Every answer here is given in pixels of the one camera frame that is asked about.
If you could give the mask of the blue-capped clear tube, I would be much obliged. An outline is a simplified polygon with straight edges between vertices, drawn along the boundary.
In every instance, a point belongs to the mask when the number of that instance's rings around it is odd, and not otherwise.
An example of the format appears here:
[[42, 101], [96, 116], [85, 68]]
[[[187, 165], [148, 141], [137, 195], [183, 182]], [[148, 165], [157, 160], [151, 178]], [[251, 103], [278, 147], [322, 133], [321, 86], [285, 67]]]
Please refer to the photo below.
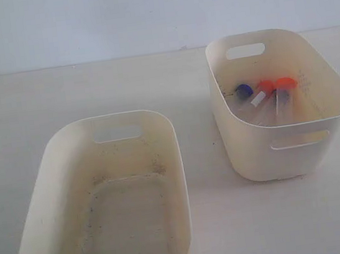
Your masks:
[[253, 89], [248, 84], [239, 84], [234, 91], [234, 97], [239, 104], [245, 103], [253, 95]]

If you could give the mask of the orange-capped tube with label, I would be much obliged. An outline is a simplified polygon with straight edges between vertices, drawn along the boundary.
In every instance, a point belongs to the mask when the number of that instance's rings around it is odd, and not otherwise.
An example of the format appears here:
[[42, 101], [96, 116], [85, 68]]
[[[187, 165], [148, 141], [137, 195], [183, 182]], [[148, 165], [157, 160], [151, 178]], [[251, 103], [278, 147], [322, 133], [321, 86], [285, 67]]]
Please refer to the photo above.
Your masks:
[[259, 111], [265, 106], [274, 91], [274, 82], [269, 79], [259, 81], [255, 93], [251, 96], [250, 107], [253, 111]]

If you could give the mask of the orange-capped clear tube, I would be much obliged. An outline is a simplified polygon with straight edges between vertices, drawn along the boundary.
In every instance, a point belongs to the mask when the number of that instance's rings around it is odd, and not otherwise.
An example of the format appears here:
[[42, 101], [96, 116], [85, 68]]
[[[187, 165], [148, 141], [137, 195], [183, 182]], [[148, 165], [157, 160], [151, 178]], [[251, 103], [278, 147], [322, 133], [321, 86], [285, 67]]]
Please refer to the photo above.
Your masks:
[[290, 77], [279, 78], [275, 82], [276, 116], [285, 119], [293, 114], [293, 93], [298, 82]]

